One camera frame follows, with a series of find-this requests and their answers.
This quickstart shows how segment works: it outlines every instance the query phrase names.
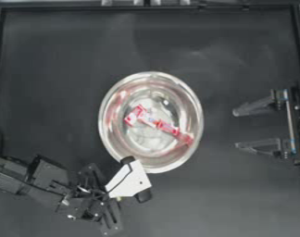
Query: bowl rim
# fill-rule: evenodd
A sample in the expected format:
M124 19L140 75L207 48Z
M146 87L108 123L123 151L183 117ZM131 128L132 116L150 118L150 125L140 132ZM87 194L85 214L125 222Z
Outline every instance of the bowl rim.
M105 130L104 130L104 126L103 126L103 116L104 116L104 111L105 111L105 107L107 107L107 104L108 104L108 99L112 97L115 91L120 88L120 86L123 84L128 83L129 81L136 80L140 77L150 77L150 76L159 76L159 77L167 78L174 83L180 85L180 87L186 90L187 94L191 96L191 100L192 100L194 106L196 108L196 116L199 118L199 121L198 121L199 130L196 132L196 136L194 138L194 143L191 144L191 147L190 147L186 155L183 155L175 162L172 162L171 164L167 164L162 167L158 167L158 168L143 167L146 173L162 173L162 172L166 172L166 171L170 171L170 170L178 168L190 159L191 155L194 154L194 152L196 150L196 147L198 147L198 144L200 142L202 135L203 135L204 118L203 118L203 109L202 109L202 106L200 106L200 102L199 102L199 99L198 99L194 91L191 90L190 86L179 78L176 78L175 76L172 76L172 75L164 73L164 72L144 71L144 72L137 72L135 74L131 74L127 77L124 77L123 79L120 79L112 85L112 87L109 88L109 90L108 90L108 92L107 92L107 94L103 98L101 104L99 106L97 130L99 130L99 136L100 136L100 139L101 139L101 143L103 143L109 155L112 156L112 158L117 162L120 162L121 157L119 156L119 154L116 153L116 151L111 147L111 143L107 139Z

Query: silver bowl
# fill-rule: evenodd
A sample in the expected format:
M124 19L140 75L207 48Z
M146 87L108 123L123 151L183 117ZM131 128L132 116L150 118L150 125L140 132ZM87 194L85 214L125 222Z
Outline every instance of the silver bowl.
M137 105L152 119L172 125L179 134L175 136L139 121L128 126L124 118ZM147 173L168 171L188 160L199 144L203 132L199 100L176 77L155 71L136 73L108 90L99 109L97 128L108 153L117 161L133 156Z

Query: red object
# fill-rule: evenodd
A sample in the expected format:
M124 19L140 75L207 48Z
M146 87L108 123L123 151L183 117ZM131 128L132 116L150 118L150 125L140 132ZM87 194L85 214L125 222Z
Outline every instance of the red object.
M191 145L192 143L192 137L179 132L179 128L174 127L171 124L164 122L162 119L159 121L154 120L150 117L150 114L146 111L146 108L143 108L141 105L137 105L129 114L124 117L124 123L128 126L133 126L135 122L139 121L152 127L154 129L162 130L176 138L178 141L183 142L186 145Z
M143 108L141 105L137 105L129 114L124 117L124 123L128 126L132 126L135 122L137 121L137 118L141 116L141 113L146 113L146 109Z
M175 128L171 124L162 120L159 120L156 128L167 133L171 133L172 136L176 136L179 134L179 128Z

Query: black frame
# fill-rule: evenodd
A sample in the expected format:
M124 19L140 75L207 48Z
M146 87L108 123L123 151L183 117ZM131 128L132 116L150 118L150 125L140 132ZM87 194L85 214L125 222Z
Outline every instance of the black frame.
M151 6L151 0L143 0L141 6L133 6L132 2L121 2L119 6L101 6L101 1L83 1L83 2L57 2L47 1L36 3L32 0L21 3L1 2L0 1L0 48L1 48L1 35L4 27L4 17L8 10L33 10L33 11L59 11L59 10L91 10L91 11L184 11L199 10L208 14L214 12L235 12L240 11L276 11L286 10L291 16L291 31L297 47L297 55L300 62L300 5L298 4L207 4L206 2L191 2L190 6L182 6L178 0L162 0L160 6Z

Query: black table surface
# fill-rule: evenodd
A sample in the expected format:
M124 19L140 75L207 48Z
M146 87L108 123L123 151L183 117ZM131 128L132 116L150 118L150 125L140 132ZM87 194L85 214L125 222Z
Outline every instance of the black table surface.
M204 110L196 152L150 175L154 199L123 201L121 237L300 236L300 170L239 152L234 142L287 137L283 112L231 109L300 80L287 12L8 12L0 56L4 154L41 154L72 171L117 168L101 145L97 108L111 85L147 70L175 75ZM0 193L0 236L100 236L35 202Z

